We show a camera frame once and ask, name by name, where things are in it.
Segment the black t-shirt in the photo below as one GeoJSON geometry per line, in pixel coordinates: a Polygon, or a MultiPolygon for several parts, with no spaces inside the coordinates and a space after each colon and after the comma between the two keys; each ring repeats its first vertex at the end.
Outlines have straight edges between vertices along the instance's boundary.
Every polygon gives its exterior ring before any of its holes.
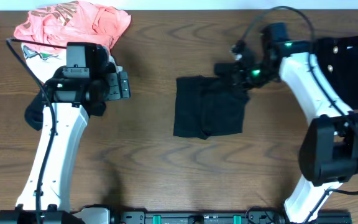
{"type": "Polygon", "coordinates": [[[248,100],[219,78],[177,78],[173,135],[205,140],[241,133],[248,100]]]}

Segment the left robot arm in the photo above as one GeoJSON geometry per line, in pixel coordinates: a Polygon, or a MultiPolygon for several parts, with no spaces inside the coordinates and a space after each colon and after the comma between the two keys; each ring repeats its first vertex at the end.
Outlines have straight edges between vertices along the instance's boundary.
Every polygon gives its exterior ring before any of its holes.
{"type": "Polygon", "coordinates": [[[131,96],[127,72],[102,45],[69,42],[67,62],[44,84],[42,132],[26,185],[12,210],[0,211],[0,223],[112,223],[110,209],[95,205],[70,210],[76,155],[90,116],[105,103],[131,96]]]}

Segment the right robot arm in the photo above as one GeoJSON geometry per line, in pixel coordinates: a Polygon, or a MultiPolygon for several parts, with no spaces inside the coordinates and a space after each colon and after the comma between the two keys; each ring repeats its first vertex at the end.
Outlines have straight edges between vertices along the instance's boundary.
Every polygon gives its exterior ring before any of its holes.
{"type": "Polygon", "coordinates": [[[350,223],[345,213],[321,213],[328,197],[358,174],[358,113],[334,91],[312,51],[311,41],[292,40],[282,22],[261,32],[263,59],[255,60],[243,40],[233,46],[232,63],[217,63],[214,72],[236,93],[285,82],[308,122],[298,154],[301,177],[284,201],[275,223],[350,223]]]}

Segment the white printed shirt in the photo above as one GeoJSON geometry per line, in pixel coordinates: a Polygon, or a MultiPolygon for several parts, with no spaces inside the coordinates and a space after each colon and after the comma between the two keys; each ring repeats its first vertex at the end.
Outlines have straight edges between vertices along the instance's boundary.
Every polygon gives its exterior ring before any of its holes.
{"type": "Polygon", "coordinates": [[[59,54],[47,54],[36,52],[25,44],[21,44],[21,48],[27,66],[42,83],[51,79],[58,68],[67,64],[65,49],[61,50],[59,54]]]}

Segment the pink crumpled shirt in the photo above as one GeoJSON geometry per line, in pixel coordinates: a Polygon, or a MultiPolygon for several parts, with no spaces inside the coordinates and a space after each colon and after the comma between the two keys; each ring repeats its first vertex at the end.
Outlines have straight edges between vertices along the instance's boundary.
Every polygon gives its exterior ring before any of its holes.
{"type": "Polygon", "coordinates": [[[131,15],[111,6],[72,1],[28,12],[27,20],[16,27],[14,37],[48,46],[26,44],[30,49],[59,54],[68,42],[91,42],[113,48],[131,23],[131,15]]]}

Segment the black garment under pile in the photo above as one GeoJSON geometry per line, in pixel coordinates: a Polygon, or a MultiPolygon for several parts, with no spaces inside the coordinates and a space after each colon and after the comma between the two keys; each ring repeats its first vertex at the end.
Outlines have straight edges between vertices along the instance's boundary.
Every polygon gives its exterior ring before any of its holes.
{"type": "MultiPolygon", "coordinates": [[[[43,95],[40,91],[35,98],[32,100],[31,104],[26,108],[24,113],[24,119],[27,124],[36,131],[42,129],[43,125],[43,95]]],[[[89,116],[102,116],[106,110],[105,102],[99,102],[94,105],[86,104],[84,105],[89,116]]]]}

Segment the black cardigan with gold buttons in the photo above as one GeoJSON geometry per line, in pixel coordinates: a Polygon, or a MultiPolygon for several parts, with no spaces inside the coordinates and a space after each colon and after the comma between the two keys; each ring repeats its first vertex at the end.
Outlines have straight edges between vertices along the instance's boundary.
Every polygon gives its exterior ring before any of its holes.
{"type": "Polygon", "coordinates": [[[314,52],[334,91],[352,109],[358,110],[358,36],[318,39],[314,52]]]}

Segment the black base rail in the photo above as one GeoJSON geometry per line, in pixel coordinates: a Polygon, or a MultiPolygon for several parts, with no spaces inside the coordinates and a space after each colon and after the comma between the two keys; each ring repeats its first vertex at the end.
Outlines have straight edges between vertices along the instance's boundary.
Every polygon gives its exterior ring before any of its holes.
{"type": "Polygon", "coordinates": [[[115,209],[93,205],[73,214],[84,223],[106,224],[286,224],[284,211],[250,207],[244,211],[154,211],[144,208],[115,209]]]}

